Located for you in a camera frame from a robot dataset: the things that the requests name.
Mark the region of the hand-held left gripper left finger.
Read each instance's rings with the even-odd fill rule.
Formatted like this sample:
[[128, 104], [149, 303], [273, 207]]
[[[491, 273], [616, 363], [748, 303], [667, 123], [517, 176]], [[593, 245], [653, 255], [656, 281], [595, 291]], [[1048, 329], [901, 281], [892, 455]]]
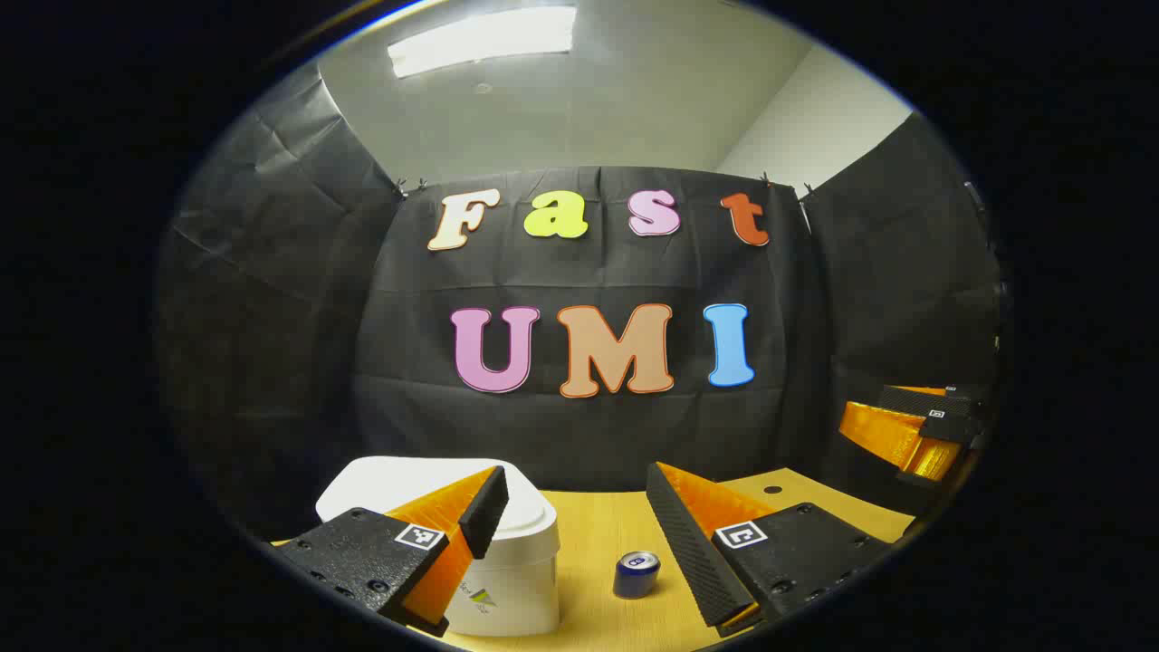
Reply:
[[305, 577], [398, 627], [436, 638], [473, 561], [488, 552], [509, 499], [503, 466], [455, 479], [387, 512], [353, 507], [274, 542]]

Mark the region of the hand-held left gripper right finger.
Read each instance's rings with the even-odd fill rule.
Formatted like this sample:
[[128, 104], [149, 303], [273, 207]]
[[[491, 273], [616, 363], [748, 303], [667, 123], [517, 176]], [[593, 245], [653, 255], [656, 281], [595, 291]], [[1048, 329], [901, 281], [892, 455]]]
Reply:
[[707, 627], [778, 627], [867, 573], [892, 545], [814, 503], [780, 510], [655, 462], [646, 495]]

